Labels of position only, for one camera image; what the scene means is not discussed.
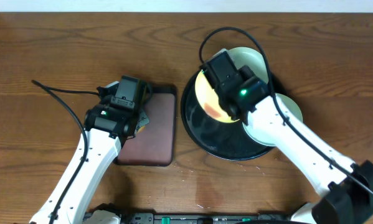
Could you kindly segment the mint green plate top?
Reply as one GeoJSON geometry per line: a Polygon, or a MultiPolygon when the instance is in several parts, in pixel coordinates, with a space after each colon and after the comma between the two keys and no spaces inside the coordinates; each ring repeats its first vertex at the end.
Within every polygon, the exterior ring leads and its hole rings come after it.
{"type": "Polygon", "coordinates": [[[237,69],[247,65],[258,78],[268,83],[268,73],[261,53],[248,47],[236,47],[228,50],[228,53],[237,69]]]}

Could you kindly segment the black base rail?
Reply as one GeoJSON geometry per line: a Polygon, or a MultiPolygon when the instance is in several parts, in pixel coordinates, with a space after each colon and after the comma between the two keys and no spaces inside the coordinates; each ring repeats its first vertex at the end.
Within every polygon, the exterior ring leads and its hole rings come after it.
{"type": "Polygon", "coordinates": [[[121,224],[267,224],[297,223],[282,215],[157,215],[153,213],[119,214],[121,224]]]}

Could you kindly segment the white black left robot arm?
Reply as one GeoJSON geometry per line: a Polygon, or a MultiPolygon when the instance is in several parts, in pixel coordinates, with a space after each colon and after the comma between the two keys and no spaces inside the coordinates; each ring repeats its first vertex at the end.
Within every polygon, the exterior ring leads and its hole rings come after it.
{"type": "Polygon", "coordinates": [[[150,83],[129,76],[94,92],[100,101],[87,110],[84,120],[57,96],[60,91],[33,82],[57,100],[73,117],[81,136],[75,153],[52,194],[34,214],[31,223],[82,223],[87,207],[104,173],[125,142],[140,129],[144,105],[153,96],[150,83]]]}

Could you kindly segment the black rectangular tray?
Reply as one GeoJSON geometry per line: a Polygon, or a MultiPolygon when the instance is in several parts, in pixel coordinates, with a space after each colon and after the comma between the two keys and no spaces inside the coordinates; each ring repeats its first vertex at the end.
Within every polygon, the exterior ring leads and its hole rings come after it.
{"type": "Polygon", "coordinates": [[[177,89],[154,86],[143,108],[142,126],[122,147],[114,163],[122,166],[168,166],[172,162],[176,127],[177,89]]]}

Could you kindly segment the mint green plate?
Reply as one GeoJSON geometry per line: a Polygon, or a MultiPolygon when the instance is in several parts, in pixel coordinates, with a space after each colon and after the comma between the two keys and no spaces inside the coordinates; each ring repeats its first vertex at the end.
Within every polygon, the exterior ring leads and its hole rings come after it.
{"type": "Polygon", "coordinates": [[[237,69],[247,65],[258,78],[268,83],[268,73],[261,53],[248,47],[236,47],[228,50],[228,53],[237,69]]]}
{"type": "MultiPolygon", "coordinates": [[[[295,101],[293,101],[289,96],[276,93],[276,100],[281,108],[283,114],[286,117],[293,115],[295,119],[300,122],[303,122],[303,115],[300,107],[295,101]]],[[[283,122],[283,119],[279,116],[275,121],[269,121],[265,123],[260,120],[261,112],[258,111],[259,117],[257,120],[251,120],[251,124],[243,124],[244,131],[257,144],[261,144],[268,147],[275,147],[276,140],[282,134],[286,128],[286,124],[283,122]]]]}

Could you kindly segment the round black tray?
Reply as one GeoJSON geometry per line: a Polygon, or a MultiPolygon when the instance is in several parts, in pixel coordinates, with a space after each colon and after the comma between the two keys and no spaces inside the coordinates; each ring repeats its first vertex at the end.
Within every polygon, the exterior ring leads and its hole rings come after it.
{"type": "Polygon", "coordinates": [[[181,118],[190,138],[205,152],[221,159],[246,161],[270,152],[272,146],[254,141],[243,123],[221,123],[208,116],[198,104],[194,91],[197,74],[186,84],[181,97],[181,118]]]}

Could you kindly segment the mint green plate right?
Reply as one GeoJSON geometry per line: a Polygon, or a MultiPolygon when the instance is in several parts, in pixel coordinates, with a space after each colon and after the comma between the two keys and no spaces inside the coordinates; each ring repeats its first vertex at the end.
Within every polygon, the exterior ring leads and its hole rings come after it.
{"type": "MultiPolygon", "coordinates": [[[[300,122],[303,122],[303,115],[300,107],[295,101],[293,101],[289,96],[276,93],[276,100],[281,108],[283,114],[286,117],[293,115],[295,119],[300,122]]],[[[283,122],[283,119],[279,116],[275,121],[269,121],[265,123],[260,120],[261,112],[258,111],[259,117],[257,120],[251,120],[251,124],[243,124],[244,131],[257,144],[261,144],[268,147],[275,147],[276,140],[282,134],[286,128],[286,124],[283,122]]]]}

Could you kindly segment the green yellow sponge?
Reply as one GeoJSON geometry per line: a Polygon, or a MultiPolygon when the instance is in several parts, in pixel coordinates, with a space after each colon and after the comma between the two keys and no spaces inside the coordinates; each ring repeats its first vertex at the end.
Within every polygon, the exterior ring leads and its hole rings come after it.
{"type": "Polygon", "coordinates": [[[138,124],[135,129],[135,133],[137,134],[140,132],[147,124],[149,123],[149,118],[144,110],[142,110],[139,114],[138,124]]]}

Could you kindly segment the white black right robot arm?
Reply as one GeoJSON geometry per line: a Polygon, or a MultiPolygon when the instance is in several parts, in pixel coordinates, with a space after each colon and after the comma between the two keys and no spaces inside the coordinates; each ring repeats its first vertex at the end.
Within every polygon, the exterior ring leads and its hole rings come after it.
{"type": "Polygon", "coordinates": [[[201,65],[199,78],[213,102],[241,121],[255,141],[269,141],[304,174],[320,201],[307,203],[291,223],[364,223],[373,216],[373,163],[358,165],[303,124],[249,65],[236,67],[223,50],[201,65]]]}

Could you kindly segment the yellow plate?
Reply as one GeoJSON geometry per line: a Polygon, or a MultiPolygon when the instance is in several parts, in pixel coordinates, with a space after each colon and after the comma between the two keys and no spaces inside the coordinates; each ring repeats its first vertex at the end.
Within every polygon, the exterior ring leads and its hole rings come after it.
{"type": "Polygon", "coordinates": [[[197,76],[194,85],[196,98],[203,111],[212,119],[221,123],[234,123],[231,117],[220,107],[219,97],[207,81],[203,70],[197,76]]]}

